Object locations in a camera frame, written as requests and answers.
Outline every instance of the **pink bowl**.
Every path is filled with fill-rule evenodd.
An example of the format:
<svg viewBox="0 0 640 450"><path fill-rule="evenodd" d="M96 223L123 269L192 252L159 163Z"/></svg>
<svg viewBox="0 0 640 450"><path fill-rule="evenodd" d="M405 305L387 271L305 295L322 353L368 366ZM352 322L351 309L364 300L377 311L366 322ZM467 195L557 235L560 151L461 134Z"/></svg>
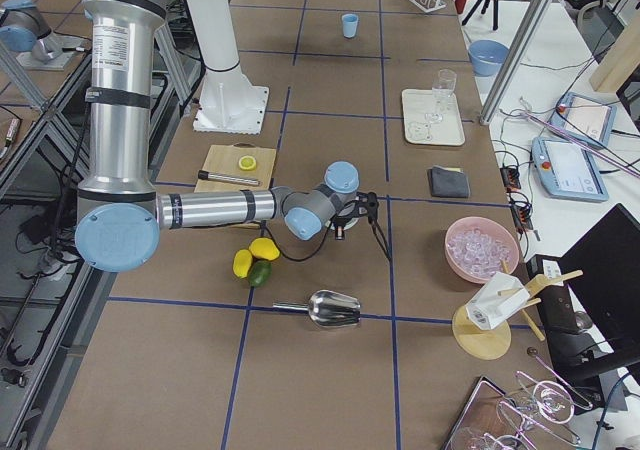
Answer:
<svg viewBox="0 0 640 450"><path fill-rule="evenodd" d="M460 277L473 283L484 284L490 280L489 278L480 278L478 276L467 273L453 260L451 250L447 248L447 242L451 238L453 238L454 235L466 232L468 230L473 230L474 228L479 229L480 232L489 235L494 240L502 241L502 243L509 249L509 258L506 260L508 270L507 273L512 273L516 269L516 266L518 265L518 261L520 259L520 247L518 246L518 242L516 242L515 238L513 238L509 231L502 225L484 217L461 218L460 220L456 220L455 222L453 222L447 230L447 234L444 237L444 254L453 271L456 272Z"/></svg>

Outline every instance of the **metal ice scoop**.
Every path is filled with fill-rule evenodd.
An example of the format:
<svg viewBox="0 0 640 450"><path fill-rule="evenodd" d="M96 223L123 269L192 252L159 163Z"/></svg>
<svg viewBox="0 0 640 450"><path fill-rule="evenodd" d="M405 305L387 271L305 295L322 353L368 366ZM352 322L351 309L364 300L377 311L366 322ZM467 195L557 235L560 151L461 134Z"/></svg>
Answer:
<svg viewBox="0 0 640 450"><path fill-rule="evenodd" d="M321 327L348 327L360 322L358 299L331 290L318 290L307 305L276 302L273 308L308 312L311 320Z"/></svg>

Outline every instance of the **wooden tray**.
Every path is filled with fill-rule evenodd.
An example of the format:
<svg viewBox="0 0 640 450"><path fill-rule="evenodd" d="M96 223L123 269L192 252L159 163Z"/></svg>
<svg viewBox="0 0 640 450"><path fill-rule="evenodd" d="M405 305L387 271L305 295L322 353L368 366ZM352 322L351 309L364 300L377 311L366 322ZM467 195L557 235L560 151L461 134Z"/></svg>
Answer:
<svg viewBox="0 0 640 450"><path fill-rule="evenodd" d="M244 155L251 155L256 159L258 166L255 170L240 170L238 161ZM202 170L238 177L257 178L260 181L260 186L250 187L235 183L198 180L195 192L229 192L240 189L267 190L271 183L271 174L273 173L275 161L276 150L273 148L254 147L246 144L211 145Z"/></svg>

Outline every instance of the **wooden skewer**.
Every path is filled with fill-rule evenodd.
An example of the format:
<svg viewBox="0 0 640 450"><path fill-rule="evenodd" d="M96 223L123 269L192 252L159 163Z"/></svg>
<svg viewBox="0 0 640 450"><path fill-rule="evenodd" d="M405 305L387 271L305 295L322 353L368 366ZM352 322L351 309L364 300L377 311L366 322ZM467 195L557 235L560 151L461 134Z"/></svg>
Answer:
<svg viewBox="0 0 640 450"><path fill-rule="evenodd" d="M509 290L500 290L498 291L498 296L499 297L510 297L511 295L515 295L516 293L518 293L520 290L522 290L523 287L513 287L510 288Z"/></svg>
<svg viewBox="0 0 640 450"><path fill-rule="evenodd" d="M540 298L534 298L532 300L529 300L527 303L524 304L524 306L520 309L520 310L524 310L527 307L532 307L534 305L537 305L541 302L542 300Z"/></svg>
<svg viewBox="0 0 640 450"><path fill-rule="evenodd" d="M524 317L525 322L527 322L527 325L529 325L529 328L533 331L533 334L538 337L538 340L544 342L545 336L536 325L536 322L533 321L533 318L531 318L524 308L520 309L520 313Z"/></svg>
<svg viewBox="0 0 640 450"><path fill-rule="evenodd" d="M500 260L500 266L502 267L502 272L503 273L509 273L509 267L507 267L507 262L505 262L504 260ZM526 285L525 285L525 288L529 291L529 295L531 295L531 290L529 290L529 288L527 288ZM502 295L503 292L510 292L512 290L513 289L511 289L511 290L502 290L501 292L498 292L498 295ZM536 304L540 303L541 301L542 300L540 300L539 298L536 298L534 300L530 300L529 302L527 302L527 304L524 307L522 307L520 309L520 314L524 318L524 321L527 322L527 325L529 325L529 328L531 329L533 334L538 338L538 340L540 340L541 342L544 342L544 340L545 340L544 334L540 331L540 329L536 325L536 322L533 321L533 318L531 318L531 316L525 310L525 308L527 308L528 306L536 305Z"/></svg>
<svg viewBox="0 0 640 450"><path fill-rule="evenodd" d="M565 273L559 277L549 278L546 275L536 275L527 283L524 287L529 291L529 295L535 297L538 293L544 290L549 285L555 285L556 283L571 280L572 278L582 275L582 270L575 270L573 272Z"/></svg>

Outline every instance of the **blue bowl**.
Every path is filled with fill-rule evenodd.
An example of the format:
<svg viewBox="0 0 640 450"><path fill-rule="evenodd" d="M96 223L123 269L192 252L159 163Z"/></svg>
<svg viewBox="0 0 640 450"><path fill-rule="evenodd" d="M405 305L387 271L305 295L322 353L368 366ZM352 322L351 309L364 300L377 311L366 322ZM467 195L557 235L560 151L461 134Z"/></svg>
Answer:
<svg viewBox="0 0 640 450"><path fill-rule="evenodd" d="M469 45L469 58L473 73L490 77L498 73L507 58L509 48L493 40L477 40Z"/></svg>

